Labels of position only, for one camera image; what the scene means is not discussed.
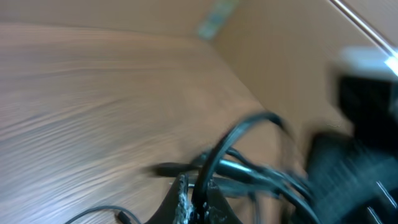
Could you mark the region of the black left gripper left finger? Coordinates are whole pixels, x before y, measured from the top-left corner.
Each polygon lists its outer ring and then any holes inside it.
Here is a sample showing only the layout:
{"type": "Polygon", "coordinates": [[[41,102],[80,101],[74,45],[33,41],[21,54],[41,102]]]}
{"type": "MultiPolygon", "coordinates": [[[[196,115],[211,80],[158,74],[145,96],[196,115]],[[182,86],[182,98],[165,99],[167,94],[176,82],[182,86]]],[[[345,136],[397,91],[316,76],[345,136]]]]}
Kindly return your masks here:
{"type": "Polygon", "coordinates": [[[146,224],[189,224],[193,210],[188,199],[188,175],[180,174],[146,224]]]}

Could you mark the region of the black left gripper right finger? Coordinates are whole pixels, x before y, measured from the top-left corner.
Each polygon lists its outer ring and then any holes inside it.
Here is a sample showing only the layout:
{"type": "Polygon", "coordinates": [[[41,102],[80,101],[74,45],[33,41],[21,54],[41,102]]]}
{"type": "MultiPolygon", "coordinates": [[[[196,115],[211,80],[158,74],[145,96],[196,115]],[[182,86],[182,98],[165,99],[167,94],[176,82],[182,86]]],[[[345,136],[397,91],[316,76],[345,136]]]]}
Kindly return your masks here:
{"type": "Polygon", "coordinates": [[[205,224],[242,224],[213,180],[206,191],[205,224]]]}

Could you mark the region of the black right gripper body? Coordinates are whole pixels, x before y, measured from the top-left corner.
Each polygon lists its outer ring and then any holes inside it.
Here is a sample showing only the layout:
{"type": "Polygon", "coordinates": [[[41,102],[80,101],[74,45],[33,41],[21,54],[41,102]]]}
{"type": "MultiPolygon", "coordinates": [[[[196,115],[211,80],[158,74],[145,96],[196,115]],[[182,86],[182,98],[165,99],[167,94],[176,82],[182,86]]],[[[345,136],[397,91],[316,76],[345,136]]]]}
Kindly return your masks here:
{"type": "Polygon", "coordinates": [[[340,133],[314,135],[306,171],[322,223],[397,223],[397,156],[340,133]]]}

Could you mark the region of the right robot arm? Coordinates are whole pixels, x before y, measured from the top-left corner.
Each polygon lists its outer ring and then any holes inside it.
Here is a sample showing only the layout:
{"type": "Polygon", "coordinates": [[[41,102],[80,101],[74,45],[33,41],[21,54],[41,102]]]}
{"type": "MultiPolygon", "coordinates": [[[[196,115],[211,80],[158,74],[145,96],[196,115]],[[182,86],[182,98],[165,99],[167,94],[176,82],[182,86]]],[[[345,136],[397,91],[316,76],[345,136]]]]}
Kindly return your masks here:
{"type": "Polygon", "coordinates": [[[353,130],[313,136],[310,206],[322,223],[396,223],[397,59],[350,47],[331,69],[331,101],[353,130]]]}

